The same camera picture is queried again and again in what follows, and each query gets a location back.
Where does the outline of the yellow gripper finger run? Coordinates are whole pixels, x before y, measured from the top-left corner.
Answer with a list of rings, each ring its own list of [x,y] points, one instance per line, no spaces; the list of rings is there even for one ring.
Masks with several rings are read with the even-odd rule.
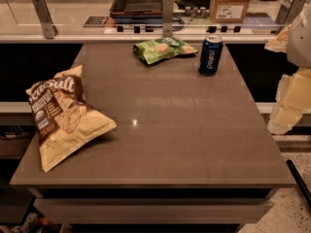
[[[287,52],[287,42],[289,37],[289,31],[291,29],[291,25],[287,25],[283,28],[276,37],[269,40],[264,48],[266,50],[274,51],[274,52]]]
[[[269,132],[276,135],[287,133],[310,108],[311,69],[299,69],[292,76],[283,75],[267,124]]]

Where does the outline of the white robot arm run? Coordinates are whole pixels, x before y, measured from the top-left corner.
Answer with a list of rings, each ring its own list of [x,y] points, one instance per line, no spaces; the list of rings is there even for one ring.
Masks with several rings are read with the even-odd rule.
[[[269,132],[282,135],[311,108],[311,3],[306,3],[294,21],[264,48],[285,52],[288,61],[298,67],[293,75],[283,75],[279,81],[276,104],[269,116]]]

